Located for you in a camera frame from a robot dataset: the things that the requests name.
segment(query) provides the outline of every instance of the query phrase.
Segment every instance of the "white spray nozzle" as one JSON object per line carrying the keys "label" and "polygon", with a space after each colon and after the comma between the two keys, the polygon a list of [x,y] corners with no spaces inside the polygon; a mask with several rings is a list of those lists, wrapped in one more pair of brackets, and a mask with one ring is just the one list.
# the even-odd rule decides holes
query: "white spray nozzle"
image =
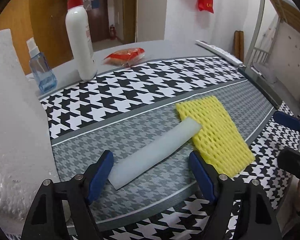
{"label": "white spray nozzle", "polygon": [[31,58],[33,58],[40,52],[37,44],[35,44],[33,37],[31,39],[27,40],[27,45],[28,45],[29,54],[30,54]]}

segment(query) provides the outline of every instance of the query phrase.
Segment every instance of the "white foam strip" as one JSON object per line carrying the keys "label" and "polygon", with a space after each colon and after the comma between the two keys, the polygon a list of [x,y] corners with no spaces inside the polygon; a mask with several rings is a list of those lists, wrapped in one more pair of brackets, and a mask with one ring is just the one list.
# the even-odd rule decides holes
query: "white foam strip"
{"label": "white foam strip", "polygon": [[153,142],[120,160],[112,168],[108,180],[118,190],[170,156],[201,129],[201,124],[187,117]]}
{"label": "white foam strip", "polygon": [[163,105],[163,106],[158,106],[158,107],[156,107],[156,108],[152,108],[152,109],[149,109],[149,110],[147,110],[147,111],[144,111],[144,112],[141,112],[141,113],[138,113],[138,114],[135,114],[135,115],[132,115],[132,116],[123,118],[123,119],[121,119],[121,120],[118,120],[118,121],[115,121],[115,122],[112,122],[112,123],[109,123],[109,124],[100,126],[100,127],[98,127],[98,128],[89,130],[89,131],[87,131],[87,132],[78,134],[78,135],[76,135],[76,136],[73,136],[73,137],[70,137],[70,138],[68,138],[68,139],[65,139],[65,140],[63,140],[63,141],[61,141],[61,142],[55,143],[55,144],[53,144],[52,146],[56,146],[56,145],[58,145],[58,144],[60,144],[60,143],[64,143],[64,142],[66,142],[66,141],[68,141],[68,140],[77,138],[77,137],[79,137],[79,136],[81,136],[81,135],[84,135],[84,134],[87,134],[87,133],[90,133],[90,132],[99,130],[99,129],[101,129],[101,128],[107,127],[107,126],[109,126],[109,125],[112,125],[112,124],[115,124],[115,123],[118,123],[118,122],[122,122],[122,121],[124,121],[124,120],[130,119],[130,118],[135,117],[135,116],[138,116],[138,115],[140,115],[140,114],[144,114],[144,113],[147,113],[147,112],[150,112],[150,111],[159,109],[159,108],[164,107],[164,106],[168,106],[168,105],[171,105],[171,104],[175,104],[175,103],[177,103],[177,102],[187,100],[187,99],[192,98],[192,97],[197,96],[197,95],[203,95],[203,94],[206,94],[206,93],[209,93],[209,92],[212,92],[212,91],[221,89],[221,88],[226,88],[226,87],[233,86],[233,85],[240,84],[240,83],[242,83],[242,82],[247,82],[247,81],[248,81],[248,80],[246,79],[246,80],[243,80],[243,81],[240,81],[240,82],[237,82],[237,83],[233,83],[233,84],[226,85],[226,86],[224,86],[224,87],[219,87],[219,88],[215,88],[215,89],[212,89],[212,90],[209,90],[209,91],[205,91],[205,92],[202,92],[202,93],[197,93],[197,94],[191,95],[191,96],[189,96],[189,97],[187,97],[187,98],[183,98],[183,99],[180,99],[180,100],[176,100],[176,101],[174,101],[174,102],[165,104],[165,105]]}

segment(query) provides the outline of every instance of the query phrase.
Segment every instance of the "wooden slat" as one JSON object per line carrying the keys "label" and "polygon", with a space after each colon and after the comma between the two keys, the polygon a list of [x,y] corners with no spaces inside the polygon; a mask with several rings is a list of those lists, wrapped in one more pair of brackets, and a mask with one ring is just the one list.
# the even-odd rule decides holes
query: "wooden slat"
{"label": "wooden slat", "polygon": [[29,0],[33,37],[51,68],[72,59],[66,31],[68,0]]}
{"label": "wooden slat", "polygon": [[240,34],[239,31],[234,32],[234,56],[240,59]]}
{"label": "wooden slat", "polygon": [[283,0],[270,0],[279,18],[286,21],[292,28],[300,33],[300,11]]}
{"label": "wooden slat", "polygon": [[244,60],[244,33],[243,31],[239,32],[239,38],[240,38],[240,60],[243,62]]}

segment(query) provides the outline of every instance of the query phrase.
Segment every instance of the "yellow foam net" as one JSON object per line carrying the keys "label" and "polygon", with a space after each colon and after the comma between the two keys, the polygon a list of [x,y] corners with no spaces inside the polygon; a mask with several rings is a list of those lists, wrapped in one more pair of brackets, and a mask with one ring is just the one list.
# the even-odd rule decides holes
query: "yellow foam net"
{"label": "yellow foam net", "polygon": [[189,116],[202,125],[203,129],[192,137],[194,146],[219,174],[232,178],[255,160],[228,112],[215,96],[177,103],[176,108],[181,120]]}

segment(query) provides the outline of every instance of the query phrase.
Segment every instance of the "white foam block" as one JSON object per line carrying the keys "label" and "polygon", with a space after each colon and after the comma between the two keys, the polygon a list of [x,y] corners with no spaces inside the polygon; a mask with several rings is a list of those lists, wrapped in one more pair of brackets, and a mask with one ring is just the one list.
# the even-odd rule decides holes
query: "white foam block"
{"label": "white foam block", "polygon": [[0,31],[0,226],[21,234],[45,179],[59,182],[48,118],[18,61],[10,30]]}
{"label": "white foam block", "polygon": [[202,126],[190,117],[164,133],[152,143],[119,161],[109,174],[109,181],[119,189],[143,172],[174,153],[187,140],[197,134]]}

